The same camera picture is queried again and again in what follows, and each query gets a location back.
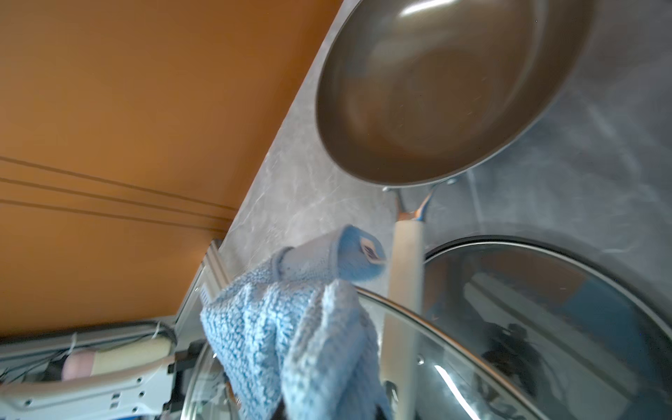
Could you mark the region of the light blue cloth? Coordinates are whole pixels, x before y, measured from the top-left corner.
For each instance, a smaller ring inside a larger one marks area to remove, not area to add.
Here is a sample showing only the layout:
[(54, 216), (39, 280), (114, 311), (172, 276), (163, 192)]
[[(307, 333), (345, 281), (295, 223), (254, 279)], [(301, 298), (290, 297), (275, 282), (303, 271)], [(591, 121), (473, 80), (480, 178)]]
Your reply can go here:
[(376, 327), (355, 284), (383, 245), (346, 225), (238, 276), (201, 311), (244, 419), (389, 419)]

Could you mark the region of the glass lid with black strap handle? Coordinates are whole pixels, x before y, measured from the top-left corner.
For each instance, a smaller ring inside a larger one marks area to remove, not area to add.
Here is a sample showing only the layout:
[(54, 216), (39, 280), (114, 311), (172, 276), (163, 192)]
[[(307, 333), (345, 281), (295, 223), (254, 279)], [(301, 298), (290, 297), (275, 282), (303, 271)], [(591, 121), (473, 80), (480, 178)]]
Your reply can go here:
[[(374, 292), (358, 290), (363, 308), (394, 332), (415, 341), (393, 376), (412, 381), (413, 419), (543, 419), (519, 388), (418, 315)], [(185, 392), (183, 419), (240, 419), (243, 404), (230, 374), (204, 344)]]

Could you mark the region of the glass lid with black knob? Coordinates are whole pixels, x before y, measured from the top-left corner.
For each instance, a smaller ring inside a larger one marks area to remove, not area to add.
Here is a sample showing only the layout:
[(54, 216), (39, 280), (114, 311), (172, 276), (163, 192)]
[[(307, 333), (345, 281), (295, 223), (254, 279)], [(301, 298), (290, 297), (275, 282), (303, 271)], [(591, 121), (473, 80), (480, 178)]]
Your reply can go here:
[(670, 319), (567, 250), (511, 236), (434, 248), (423, 316), (548, 418), (671, 416)]

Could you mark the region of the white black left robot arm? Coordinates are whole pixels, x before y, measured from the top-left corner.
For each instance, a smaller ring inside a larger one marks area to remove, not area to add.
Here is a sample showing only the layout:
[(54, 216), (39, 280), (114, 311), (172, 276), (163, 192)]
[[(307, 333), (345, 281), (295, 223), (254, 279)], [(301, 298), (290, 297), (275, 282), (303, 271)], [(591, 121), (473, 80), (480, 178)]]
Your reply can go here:
[(3, 419), (159, 419), (175, 385), (178, 336), (163, 320), (1, 340)]

